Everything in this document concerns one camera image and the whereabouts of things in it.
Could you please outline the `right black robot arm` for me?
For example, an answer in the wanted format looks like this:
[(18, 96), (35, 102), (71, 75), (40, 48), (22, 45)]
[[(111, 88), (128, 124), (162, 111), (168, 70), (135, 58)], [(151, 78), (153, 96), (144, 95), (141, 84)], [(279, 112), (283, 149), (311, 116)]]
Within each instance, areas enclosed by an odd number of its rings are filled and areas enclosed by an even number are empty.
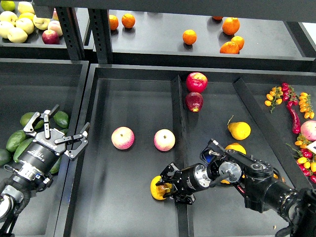
[(243, 196), (245, 208), (264, 212), (274, 210), (289, 223), (277, 237), (314, 237), (316, 235), (316, 192), (300, 191), (285, 184), (277, 169), (235, 149), (225, 149), (210, 139), (196, 163), (178, 169), (170, 163), (151, 181), (151, 194), (157, 200), (172, 198), (191, 205), (194, 193), (213, 188), (225, 180)]

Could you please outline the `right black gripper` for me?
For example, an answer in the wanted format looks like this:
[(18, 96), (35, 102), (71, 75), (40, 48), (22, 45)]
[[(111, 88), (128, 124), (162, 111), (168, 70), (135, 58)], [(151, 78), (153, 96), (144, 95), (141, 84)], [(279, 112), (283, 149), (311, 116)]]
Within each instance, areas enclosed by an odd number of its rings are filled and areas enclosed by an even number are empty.
[(176, 191), (164, 194), (163, 198), (173, 198), (176, 203), (193, 204), (196, 192), (209, 188), (211, 179), (207, 175), (207, 168), (201, 163), (179, 169), (173, 162), (160, 173), (160, 180), (156, 186), (174, 184)]

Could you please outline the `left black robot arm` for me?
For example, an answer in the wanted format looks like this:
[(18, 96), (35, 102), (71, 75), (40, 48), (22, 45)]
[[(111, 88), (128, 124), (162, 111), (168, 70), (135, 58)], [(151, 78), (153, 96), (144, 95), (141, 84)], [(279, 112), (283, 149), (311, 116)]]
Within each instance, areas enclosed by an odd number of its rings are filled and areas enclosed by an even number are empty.
[(71, 136), (50, 127), (50, 119), (58, 110), (59, 105), (56, 105), (51, 110), (35, 112), (23, 128), (24, 134), (32, 137), (32, 142), (20, 155), (22, 166), (20, 169), (9, 166), (12, 175), (0, 183), (2, 237), (14, 235), (13, 227), (30, 199), (51, 185), (50, 170), (58, 159), (66, 155), (70, 160), (75, 160), (88, 145), (89, 123), (78, 134)]

